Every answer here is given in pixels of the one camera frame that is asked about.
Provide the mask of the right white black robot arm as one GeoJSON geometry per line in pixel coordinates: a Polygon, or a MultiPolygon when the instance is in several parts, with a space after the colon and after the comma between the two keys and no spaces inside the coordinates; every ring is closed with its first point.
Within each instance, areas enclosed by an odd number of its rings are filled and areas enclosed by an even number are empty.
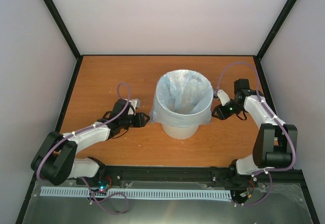
{"type": "Polygon", "coordinates": [[[240,120],[246,120],[250,115],[258,127],[252,153],[229,165],[227,179],[231,185],[241,185],[247,176],[293,169],[298,129],[275,114],[259,89],[251,89],[248,79],[238,79],[234,82],[234,98],[220,88],[216,89],[214,97],[220,104],[214,108],[212,117],[226,120],[242,114],[240,120]]]}

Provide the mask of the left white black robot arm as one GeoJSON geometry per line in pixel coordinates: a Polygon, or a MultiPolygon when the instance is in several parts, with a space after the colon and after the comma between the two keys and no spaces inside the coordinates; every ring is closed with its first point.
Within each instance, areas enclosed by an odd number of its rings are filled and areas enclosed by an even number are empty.
{"type": "Polygon", "coordinates": [[[31,169],[37,178],[53,185],[80,177],[96,185],[103,183],[106,178],[103,163],[91,156],[80,159],[76,155],[96,143],[117,138],[121,130],[144,127],[150,117],[137,112],[139,106],[138,99],[118,99],[111,111],[88,127],[64,134],[50,132],[32,160],[31,169]]]}

